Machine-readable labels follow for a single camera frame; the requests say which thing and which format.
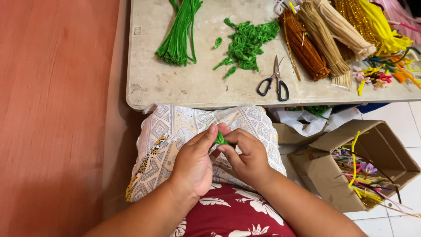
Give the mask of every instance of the yellow pipe cleaner bundle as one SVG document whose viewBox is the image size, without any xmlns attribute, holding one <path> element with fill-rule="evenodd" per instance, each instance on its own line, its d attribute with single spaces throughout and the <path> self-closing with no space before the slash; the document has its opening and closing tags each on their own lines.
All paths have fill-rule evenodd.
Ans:
<svg viewBox="0 0 421 237">
<path fill-rule="evenodd" d="M 392 31 L 386 17 L 378 6 L 369 3 L 367 0 L 359 0 L 359 2 L 365 11 L 365 17 L 368 23 L 373 29 L 374 37 L 377 41 L 381 42 L 376 56 L 380 55 L 380 53 L 385 55 L 395 54 L 399 50 L 405 50 L 406 47 L 411 45 L 413 41 L 410 38 L 399 35 L 396 30 Z"/>
</svg>

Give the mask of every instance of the tile floor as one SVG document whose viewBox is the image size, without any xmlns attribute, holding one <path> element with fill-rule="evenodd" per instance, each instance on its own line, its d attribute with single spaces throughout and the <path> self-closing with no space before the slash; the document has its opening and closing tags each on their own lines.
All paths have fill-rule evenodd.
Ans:
<svg viewBox="0 0 421 237">
<path fill-rule="evenodd" d="M 385 120 L 399 137 L 411 156 L 421 166 L 421 101 L 391 103 L 375 111 L 353 116 L 353 119 Z M 281 154 L 287 154 L 291 148 L 280 147 Z M 282 155 L 287 176 L 299 183 L 299 179 L 286 155 Z M 413 208 L 410 213 L 421 214 L 419 194 L 421 176 L 418 176 L 401 191 L 402 203 Z M 370 212 L 345 213 L 369 237 L 419 237 L 421 236 L 421 218 L 416 218 L 378 206 Z"/>
</svg>

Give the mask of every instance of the fingernail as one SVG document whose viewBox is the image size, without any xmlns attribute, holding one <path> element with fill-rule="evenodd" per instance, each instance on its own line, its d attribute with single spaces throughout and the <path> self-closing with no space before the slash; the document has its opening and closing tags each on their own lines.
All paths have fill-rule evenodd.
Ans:
<svg viewBox="0 0 421 237">
<path fill-rule="evenodd" d="M 215 132 L 215 130 L 216 130 L 216 125 L 215 125 L 215 124 L 211 124 L 211 125 L 209 126 L 209 131 L 210 131 L 211 133 L 214 133 L 214 132 Z"/>
<path fill-rule="evenodd" d="M 220 151 L 220 152 L 225 152 L 225 149 L 220 147 L 220 146 L 218 146 L 216 149 L 218 149 L 218 151 Z"/>
</svg>

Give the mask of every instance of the pink pipe cleaner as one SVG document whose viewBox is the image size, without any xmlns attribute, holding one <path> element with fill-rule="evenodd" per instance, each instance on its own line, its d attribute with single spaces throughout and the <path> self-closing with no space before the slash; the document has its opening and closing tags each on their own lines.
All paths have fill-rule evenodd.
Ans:
<svg viewBox="0 0 421 237">
<path fill-rule="evenodd" d="M 392 29 L 399 30 L 399 34 L 406 35 L 413 40 L 412 46 L 421 43 L 421 25 L 418 24 L 421 22 L 420 18 L 412 18 L 397 0 L 370 0 L 370 2 L 378 3 L 384 7 L 386 19 L 400 23 L 399 25 L 392 25 Z"/>
</svg>

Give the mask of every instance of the right hand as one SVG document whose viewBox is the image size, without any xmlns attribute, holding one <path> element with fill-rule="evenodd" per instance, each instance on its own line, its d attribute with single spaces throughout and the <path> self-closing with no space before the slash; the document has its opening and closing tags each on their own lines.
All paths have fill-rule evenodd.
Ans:
<svg viewBox="0 0 421 237">
<path fill-rule="evenodd" d="M 277 171 L 269 166 L 263 143 L 240 128 L 225 135 L 224 139 L 237 144 L 242 151 L 242 154 L 238 155 L 229 145 L 217 147 L 227 158 L 238 178 L 258 192 L 269 187 Z"/>
</svg>

